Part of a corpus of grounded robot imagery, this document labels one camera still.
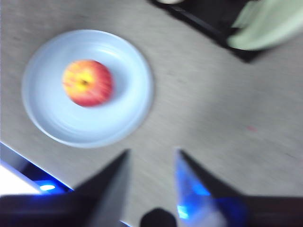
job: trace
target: apple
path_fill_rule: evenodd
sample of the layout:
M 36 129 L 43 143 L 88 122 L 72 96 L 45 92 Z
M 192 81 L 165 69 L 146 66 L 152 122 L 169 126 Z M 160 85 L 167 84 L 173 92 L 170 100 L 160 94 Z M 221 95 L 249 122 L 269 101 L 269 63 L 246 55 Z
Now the apple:
M 95 106 L 108 101 L 113 93 L 113 79 L 106 66 L 98 61 L 74 61 L 63 73 L 67 96 L 81 106 Z

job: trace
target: table surface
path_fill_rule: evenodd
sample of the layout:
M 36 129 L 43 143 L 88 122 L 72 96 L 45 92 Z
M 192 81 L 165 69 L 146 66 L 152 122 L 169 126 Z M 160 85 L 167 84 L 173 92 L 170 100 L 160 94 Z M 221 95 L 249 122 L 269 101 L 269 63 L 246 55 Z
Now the table surface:
M 2 0 L 1 140 L 71 187 L 132 149 L 123 220 L 176 213 L 173 148 L 185 148 L 238 190 L 303 196 L 303 35 L 245 64 L 143 0 Z M 21 100 L 31 55 L 54 36 L 97 29 L 148 60 L 155 97 L 144 123 L 113 145 L 79 149 L 44 135 Z

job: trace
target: black object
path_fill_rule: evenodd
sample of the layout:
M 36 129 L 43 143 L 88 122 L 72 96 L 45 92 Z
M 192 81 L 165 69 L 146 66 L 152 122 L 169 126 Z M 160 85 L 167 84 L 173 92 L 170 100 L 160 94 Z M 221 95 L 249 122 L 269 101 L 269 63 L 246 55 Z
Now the black object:
M 128 150 L 73 192 L 0 198 L 1 227 L 120 227 Z
M 180 158 L 208 189 L 229 227 L 302 227 L 302 197 L 247 196 L 216 178 L 186 152 Z
M 140 227 L 177 227 L 177 223 L 171 213 L 156 208 L 142 217 Z
M 202 31 L 245 62 L 250 62 L 263 52 L 234 49 L 226 41 L 237 30 L 231 26 L 249 0 L 184 0 L 177 4 L 149 1 Z

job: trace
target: black tray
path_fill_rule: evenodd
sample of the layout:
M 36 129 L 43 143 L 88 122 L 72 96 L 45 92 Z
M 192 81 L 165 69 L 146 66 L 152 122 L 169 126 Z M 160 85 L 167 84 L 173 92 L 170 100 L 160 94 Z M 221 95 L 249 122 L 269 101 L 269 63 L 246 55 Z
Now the black tray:
M 172 16 L 202 31 L 245 62 L 252 61 L 263 52 L 234 49 L 226 42 L 227 38 L 237 31 L 231 26 L 249 0 L 185 0 L 178 4 L 164 4 L 156 0 L 149 1 L 167 10 Z

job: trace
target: white plate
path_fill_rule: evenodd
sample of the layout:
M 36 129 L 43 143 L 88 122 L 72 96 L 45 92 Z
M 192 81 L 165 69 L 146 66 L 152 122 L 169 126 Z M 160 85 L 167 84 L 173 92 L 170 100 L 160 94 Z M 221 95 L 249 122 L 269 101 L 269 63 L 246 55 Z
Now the white plate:
M 64 69 L 73 61 L 101 62 L 113 75 L 110 101 L 95 107 L 72 102 L 62 87 Z M 126 40 L 102 31 L 77 30 L 44 44 L 24 74 L 22 96 L 33 123 L 63 144 L 93 148 L 111 144 L 134 131 L 148 113 L 153 96 L 146 60 Z

